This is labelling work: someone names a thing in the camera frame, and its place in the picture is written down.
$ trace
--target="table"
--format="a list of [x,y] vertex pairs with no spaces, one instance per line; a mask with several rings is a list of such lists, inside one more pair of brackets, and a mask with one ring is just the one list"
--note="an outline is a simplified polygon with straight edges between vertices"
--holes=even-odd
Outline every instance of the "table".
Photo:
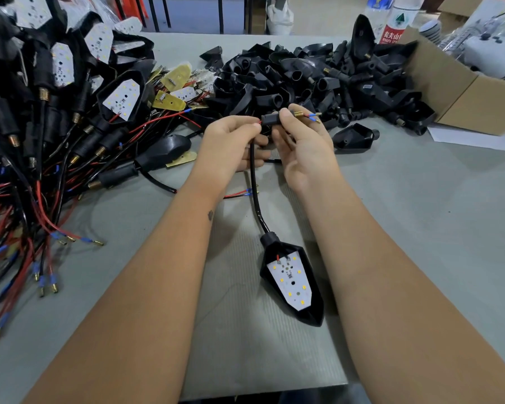
[[[147,34],[168,66],[223,47],[225,60],[271,40],[289,50],[341,38]],[[341,170],[372,215],[505,360],[505,152],[434,143],[379,118],[362,123],[381,137],[361,155],[339,155]],[[200,138],[194,139],[197,148]],[[191,165],[154,172],[179,187]],[[303,245],[326,301],[320,328],[279,307],[258,275],[262,246],[250,199],[225,200],[215,212],[182,397],[343,384],[354,377],[315,240],[282,170],[257,173],[268,226]],[[228,193],[247,186],[236,174]],[[62,248],[60,293],[30,287],[0,339],[0,403],[22,399],[65,341],[148,236],[172,196],[142,177],[90,193],[68,224],[107,242]],[[374,250],[374,244],[364,245]]]

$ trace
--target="water bottle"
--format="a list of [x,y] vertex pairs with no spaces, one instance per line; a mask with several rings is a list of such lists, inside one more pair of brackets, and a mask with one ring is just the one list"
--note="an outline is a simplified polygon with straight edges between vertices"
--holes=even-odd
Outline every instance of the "water bottle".
[[385,22],[389,16],[389,10],[392,7],[393,1],[394,0],[368,0],[367,2],[367,7],[364,9],[363,13],[370,21],[376,40],[379,40],[384,32]]
[[423,5],[423,1],[395,0],[395,4],[389,12],[380,43],[397,43],[406,27],[414,21]]

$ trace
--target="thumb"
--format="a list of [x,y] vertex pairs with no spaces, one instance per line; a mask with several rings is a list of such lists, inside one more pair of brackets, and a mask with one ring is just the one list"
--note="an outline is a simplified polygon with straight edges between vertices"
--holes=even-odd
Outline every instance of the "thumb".
[[296,119],[287,108],[281,109],[279,117],[284,129],[297,141],[316,134],[314,130],[304,125],[299,119]]
[[253,140],[262,131],[262,127],[259,123],[249,123],[240,126],[236,130],[230,133],[230,135],[239,140],[243,147],[247,146],[251,140]]

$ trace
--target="finger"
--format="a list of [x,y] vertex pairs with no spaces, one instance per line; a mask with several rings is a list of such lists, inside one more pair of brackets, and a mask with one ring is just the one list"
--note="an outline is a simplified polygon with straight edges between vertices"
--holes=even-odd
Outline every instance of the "finger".
[[[302,111],[305,115],[314,115],[309,109],[299,106],[296,103],[290,104],[290,106],[288,106],[288,108],[290,110],[293,110],[294,112]],[[326,130],[325,126],[323,126],[322,122],[311,121],[306,116],[300,116],[297,119],[299,119],[304,125],[308,126],[312,130],[314,130],[320,136],[322,136],[322,137],[329,136],[329,132],[327,132],[327,130]]]
[[283,164],[286,164],[289,161],[292,150],[290,149],[288,143],[282,138],[281,129],[282,128],[280,126],[274,126],[271,132],[271,137],[273,138],[273,143],[275,143],[275,147],[281,156]]
[[281,109],[280,118],[284,130],[292,135],[297,141],[310,138],[316,134],[315,130],[312,130],[303,124],[303,122],[301,122],[299,119],[296,119],[287,108]]
[[209,125],[209,128],[224,133],[230,133],[244,125],[255,124],[259,121],[260,119],[253,116],[227,116],[219,119],[218,121],[214,121],[211,125]]
[[240,141],[243,148],[262,131],[259,123],[248,123],[234,130],[230,135]]
[[267,136],[264,135],[258,135],[254,138],[254,142],[258,146],[266,146],[269,143],[269,139]]
[[[265,162],[263,160],[255,160],[254,161],[255,169],[262,167],[264,164],[265,164]],[[251,163],[249,162],[249,160],[242,160],[242,161],[240,161],[240,165],[237,167],[237,171],[249,170],[250,168],[251,168]]]
[[[259,150],[256,149],[254,151],[254,158],[255,159],[260,159],[260,160],[267,160],[271,157],[271,150]],[[249,160],[250,158],[250,152],[249,149],[245,149],[243,152],[243,160]]]

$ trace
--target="person's left hand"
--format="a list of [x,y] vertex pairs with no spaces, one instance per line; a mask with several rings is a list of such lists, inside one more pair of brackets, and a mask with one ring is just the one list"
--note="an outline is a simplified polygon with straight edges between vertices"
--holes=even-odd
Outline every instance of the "person's left hand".
[[[249,142],[268,143],[260,135],[260,119],[251,116],[228,116],[206,128],[190,178],[204,187],[222,193],[236,171],[249,169]],[[255,167],[269,159],[270,150],[255,150]]]

